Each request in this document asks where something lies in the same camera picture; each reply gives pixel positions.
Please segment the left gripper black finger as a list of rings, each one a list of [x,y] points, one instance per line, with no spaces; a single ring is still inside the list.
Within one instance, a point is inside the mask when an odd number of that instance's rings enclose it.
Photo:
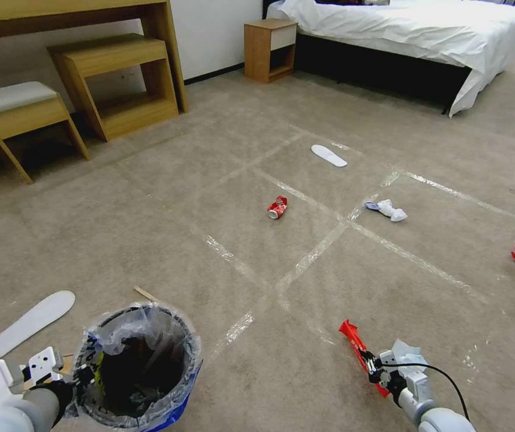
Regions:
[[[100,390],[104,390],[103,377],[102,377],[102,369],[103,369],[103,360],[104,355],[97,355],[94,358],[95,362],[90,364],[92,372],[94,373],[94,384]]]

